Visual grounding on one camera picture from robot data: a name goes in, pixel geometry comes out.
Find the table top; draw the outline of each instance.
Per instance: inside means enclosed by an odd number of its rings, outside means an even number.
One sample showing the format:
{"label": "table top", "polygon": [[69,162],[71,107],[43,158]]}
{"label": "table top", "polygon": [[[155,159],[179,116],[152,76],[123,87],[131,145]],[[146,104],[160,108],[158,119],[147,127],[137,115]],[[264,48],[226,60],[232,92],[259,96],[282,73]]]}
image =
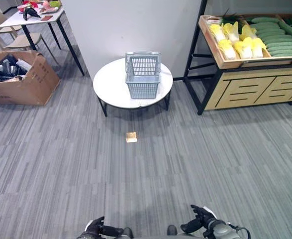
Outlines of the table top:
{"label": "table top", "polygon": [[41,16],[41,18],[52,15],[53,17],[47,21],[41,21],[38,17],[31,17],[28,15],[27,21],[23,18],[23,13],[21,13],[19,10],[12,15],[9,19],[7,19],[4,23],[0,25],[0,27],[7,27],[7,26],[18,26],[18,25],[32,25],[32,24],[41,24],[41,23],[48,23],[48,22],[55,22],[57,21],[61,15],[64,12],[64,8],[60,7],[60,9],[57,12],[54,13],[48,13],[48,14],[41,14],[40,10],[42,9],[42,5],[39,5],[39,8],[35,8],[37,13]]}
{"label": "table top", "polygon": [[155,104],[162,100],[171,90],[173,77],[170,70],[161,64],[161,82],[155,99],[134,100],[130,97],[125,82],[125,59],[119,59],[103,66],[95,75],[93,87],[97,96],[109,105],[135,109]]}

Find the pink item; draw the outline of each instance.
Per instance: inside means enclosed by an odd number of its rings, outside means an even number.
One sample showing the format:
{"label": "pink item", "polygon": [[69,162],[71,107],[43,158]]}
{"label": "pink item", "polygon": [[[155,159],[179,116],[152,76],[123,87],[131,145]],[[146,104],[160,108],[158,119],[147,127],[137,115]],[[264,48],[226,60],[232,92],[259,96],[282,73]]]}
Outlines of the pink item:
{"label": "pink item", "polygon": [[44,7],[45,10],[49,10],[51,8],[51,5],[50,5],[50,3],[48,1],[45,1],[43,3],[43,7]]}

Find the black table leg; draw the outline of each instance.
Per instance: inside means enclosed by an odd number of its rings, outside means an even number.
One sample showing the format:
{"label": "black table leg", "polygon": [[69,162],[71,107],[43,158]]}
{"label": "black table leg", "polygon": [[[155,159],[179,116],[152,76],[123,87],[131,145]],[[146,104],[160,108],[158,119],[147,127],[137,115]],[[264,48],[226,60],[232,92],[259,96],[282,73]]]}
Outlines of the black table leg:
{"label": "black table leg", "polygon": [[98,97],[98,100],[99,100],[100,106],[102,108],[102,111],[104,112],[105,117],[107,117],[107,104],[106,103],[103,104],[99,97]]}
{"label": "black table leg", "polygon": [[28,31],[27,27],[26,27],[25,25],[23,25],[23,26],[22,26],[22,29],[23,29],[23,31],[24,31],[24,33],[25,33],[25,36],[26,36],[28,42],[29,42],[30,45],[31,45],[31,48],[32,48],[34,51],[36,51],[36,47],[35,47],[35,45],[34,45],[34,42],[33,42],[33,40],[32,40],[32,37],[30,36],[30,32]]}
{"label": "black table leg", "polygon": [[56,44],[57,44],[58,48],[61,50],[60,43],[59,43],[58,40],[57,40],[57,37],[56,37],[56,35],[55,35],[54,29],[53,29],[53,27],[52,27],[52,24],[51,24],[51,23],[48,23],[48,26],[50,27],[50,30],[51,30],[51,32],[52,32],[52,35],[53,35],[55,41],[56,41]]}
{"label": "black table leg", "polygon": [[168,111],[168,109],[169,109],[170,93],[171,93],[171,91],[169,91],[169,93],[168,93],[167,96],[165,97],[166,111]]}
{"label": "black table leg", "polygon": [[74,51],[74,49],[73,49],[73,47],[72,47],[72,45],[71,45],[71,43],[70,43],[70,41],[69,41],[69,39],[68,39],[68,37],[67,37],[67,35],[66,35],[66,32],[65,32],[65,30],[64,30],[64,28],[63,28],[63,26],[62,26],[61,21],[58,19],[58,20],[56,21],[56,23],[57,23],[57,25],[59,26],[59,28],[60,28],[60,30],[61,30],[61,32],[62,32],[62,35],[63,35],[63,37],[64,37],[64,39],[65,39],[65,41],[66,41],[66,44],[68,45],[68,48],[69,48],[69,50],[71,51],[71,54],[72,54],[72,56],[73,56],[73,58],[74,58],[74,60],[75,60],[75,62],[76,62],[76,64],[77,64],[79,70],[81,71],[82,75],[84,76],[84,75],[85,75],[85,74],[84,74],[84,71],[83,71],[80,62],[78,61],[77,55],[75,54],[75,51]]}

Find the white round table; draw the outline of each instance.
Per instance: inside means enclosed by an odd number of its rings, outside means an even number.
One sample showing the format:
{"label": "white round table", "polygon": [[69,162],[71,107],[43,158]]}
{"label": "white round table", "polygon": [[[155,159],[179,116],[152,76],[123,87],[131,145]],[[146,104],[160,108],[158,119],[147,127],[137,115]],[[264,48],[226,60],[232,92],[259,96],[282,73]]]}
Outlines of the white round table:
{"label": "white round table", "polygon": [[168,110],[173,77],[164,64],[161,64],[160,75],[161,82],[158,85],[156,98],[134,100],[130,97],[129,89],[125,82],[125,58],[103,66],[94,77],[93,87],[105,116],[107,116],[107,105],[122,109],[136,109],[153,105],[162,99],[165,100],[166,110]]}

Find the red item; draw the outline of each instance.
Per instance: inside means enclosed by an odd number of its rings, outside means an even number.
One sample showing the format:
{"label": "red item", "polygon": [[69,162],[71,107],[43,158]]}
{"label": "red item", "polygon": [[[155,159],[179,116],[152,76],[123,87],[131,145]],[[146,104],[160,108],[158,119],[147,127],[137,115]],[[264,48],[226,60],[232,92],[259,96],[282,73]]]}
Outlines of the red item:
{"label": "red item", "polygon": [[36,2],[30,2],[30,1],[23,1],[23,5],[21,6],[18,6],[17,8],[20,10],[20,12],[24,12],[24,5],[30,3],[32,5],[32,7],[38,7],[37,3]]}

